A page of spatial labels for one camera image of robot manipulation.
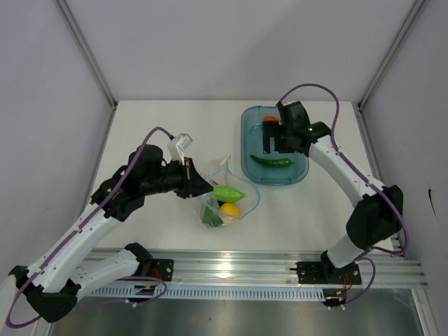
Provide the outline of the green bell pepper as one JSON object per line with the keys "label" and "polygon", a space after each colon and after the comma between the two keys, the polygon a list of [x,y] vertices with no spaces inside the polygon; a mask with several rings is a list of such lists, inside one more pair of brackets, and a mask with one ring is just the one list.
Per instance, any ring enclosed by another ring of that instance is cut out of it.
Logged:
{"label": "green bell pepper", "polygon": [[207,207],[204,209],[201,222],[208,228],[218,228],[224,224],[222,219]]}

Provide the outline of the clear zip top bag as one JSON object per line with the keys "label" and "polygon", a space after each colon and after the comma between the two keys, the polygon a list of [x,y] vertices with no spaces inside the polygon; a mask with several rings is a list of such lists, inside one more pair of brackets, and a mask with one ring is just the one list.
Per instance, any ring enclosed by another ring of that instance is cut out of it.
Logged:
{"label": "clear zip top bag", "polygon": [[208,228],[220,228],[243,220],[258,207],[260,191],[251,181],[234,174],[231,157],[207,162],[199,175],[212,186],[212,191],[199,197],[196,216]]}

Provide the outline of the dark green chili pepper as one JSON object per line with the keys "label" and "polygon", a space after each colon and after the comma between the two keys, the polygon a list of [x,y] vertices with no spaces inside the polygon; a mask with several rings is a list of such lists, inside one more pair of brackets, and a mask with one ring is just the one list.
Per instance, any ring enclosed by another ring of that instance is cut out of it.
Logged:
{"label": "dark green chili pepper", "polygon": [[280,158],[280,159],[265,159],[261,157],[257,157],[255,155],[250,155],[250,158],[258,163],[259,165],[262,165],[264,167],[273,167],[273,168],[287,168],[292,165],[294,165],[294,162],[292,162],[288,158]]}

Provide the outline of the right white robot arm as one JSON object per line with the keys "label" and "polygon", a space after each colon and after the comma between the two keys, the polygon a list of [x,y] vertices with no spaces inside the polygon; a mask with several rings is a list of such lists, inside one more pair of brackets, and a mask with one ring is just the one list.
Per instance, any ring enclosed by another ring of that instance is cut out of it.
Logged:
{"label": "right white robot arm", "polygon": [[319,272],[324,282],[336,282],[377,243],[405,229],[403,192],[384,185],[352,163],[337,145],[334,129],[312,123],[301,102],[278,102],[279,120],[264,122],[265,153],[300,153],[323,168],[342,189],[353,207],[345,235],[322,252]]}

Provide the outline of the green cucumber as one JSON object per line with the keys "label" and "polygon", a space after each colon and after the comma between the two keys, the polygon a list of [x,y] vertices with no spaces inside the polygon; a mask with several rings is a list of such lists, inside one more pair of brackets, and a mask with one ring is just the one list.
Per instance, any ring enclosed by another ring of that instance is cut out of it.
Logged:
{"label": "green cucumber", "polygon": [[219,202],[238,202],[246,197],[242,191],[228,185],[214,185],[213,193]]}

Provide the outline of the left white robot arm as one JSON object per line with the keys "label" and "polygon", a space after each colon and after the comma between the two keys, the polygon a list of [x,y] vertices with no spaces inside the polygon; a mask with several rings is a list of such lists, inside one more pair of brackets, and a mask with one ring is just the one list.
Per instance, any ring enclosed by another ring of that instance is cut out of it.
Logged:
{"label": "left white robot arm", "polygon": [[152,255],[139,243],[130,243],[94,265],[83,260],[140,209],[147,196],[173,192],[190,199],[213,189],[196,171],[192,158],[165,162],[161,148],[145,145],[100,184],[80,218],[49,252],[27,267],[15,266],[10,275],[38,317],[49,323],[65,317],[88,293],[116,280],[163,282],[155,273]]}

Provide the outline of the yellow lemon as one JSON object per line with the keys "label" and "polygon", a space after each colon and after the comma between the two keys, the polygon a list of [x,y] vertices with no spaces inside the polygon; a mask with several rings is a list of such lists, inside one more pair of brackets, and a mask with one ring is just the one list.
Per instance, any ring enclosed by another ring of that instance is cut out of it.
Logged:
{"label": "yellow lemon", "polygon": [[235,219],[240,218],[242,213],[240,208],[235,203],[223,203],[220,206],[220,212],[225,218]]}

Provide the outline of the orange tomato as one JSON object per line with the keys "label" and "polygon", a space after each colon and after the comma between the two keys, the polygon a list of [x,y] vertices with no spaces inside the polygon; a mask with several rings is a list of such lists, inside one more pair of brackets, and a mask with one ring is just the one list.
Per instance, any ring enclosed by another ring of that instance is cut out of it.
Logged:
{"label": "orange tomato", "polygon": [[279,121],[279,119],[277,117],[268,115],[263,118],[263,121],[264,122],[277,122],[277,121]]}

